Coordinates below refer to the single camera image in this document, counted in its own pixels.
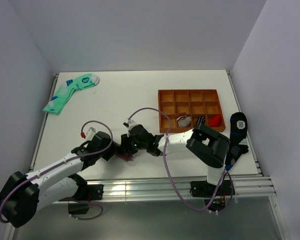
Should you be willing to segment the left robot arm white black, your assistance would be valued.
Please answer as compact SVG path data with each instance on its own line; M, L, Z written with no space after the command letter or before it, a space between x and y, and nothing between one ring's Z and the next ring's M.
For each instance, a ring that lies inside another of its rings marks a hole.
M0 192L0 222L19 228L36 212L59 200L87 204L100 199L100 192L91 193L87 181L78 173L99 159L108 161L118 147L111 136L99 131L45 168L27 174L15 172Z

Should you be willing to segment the maroon purple orange sock pair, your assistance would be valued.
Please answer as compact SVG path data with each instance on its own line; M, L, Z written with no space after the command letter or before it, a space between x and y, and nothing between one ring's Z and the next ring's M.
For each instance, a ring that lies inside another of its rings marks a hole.
M133 160L133 156L132 155L121 155L121 154L116 154L117 157L119 157L120 159L126 161L126 162L130 162Z

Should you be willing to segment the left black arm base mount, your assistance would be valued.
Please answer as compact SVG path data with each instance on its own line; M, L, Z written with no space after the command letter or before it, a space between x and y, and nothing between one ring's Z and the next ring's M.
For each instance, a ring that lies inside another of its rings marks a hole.
M68 213L71 217L78 220L91 220L100 217L104 211L104 208L96 202L102 200L103 192L103 184L88 184L79 187L74 196L63 198L60 202L68 203ZM83 217L92 208L97 208L100 212L95 217Z

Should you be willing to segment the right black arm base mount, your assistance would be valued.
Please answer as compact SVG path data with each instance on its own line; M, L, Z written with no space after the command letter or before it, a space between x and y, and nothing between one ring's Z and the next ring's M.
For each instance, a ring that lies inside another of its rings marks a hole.
M207 205L214 193L215 186L205 181L191 181L190 194L194 198L203 198ZM220 212L227 206L226 197L234 197L235 189L230 180L223 180L222 184L217 190L216 196L209 206L208 210L212 212Z

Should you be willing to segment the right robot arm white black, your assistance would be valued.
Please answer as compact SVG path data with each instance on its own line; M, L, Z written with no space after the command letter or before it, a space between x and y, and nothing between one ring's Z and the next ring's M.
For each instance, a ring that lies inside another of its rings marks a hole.
M126 121L124 126L127 127L128 132L121 135L118 155L128 158L143 150L158 157L188 151L207 165L207 191L217 195L223 190L224 185L220 178L224 172L225 158L230 144L228 137L203 123L197 123L188 131L170 136L153 135L141 124L132 120Z

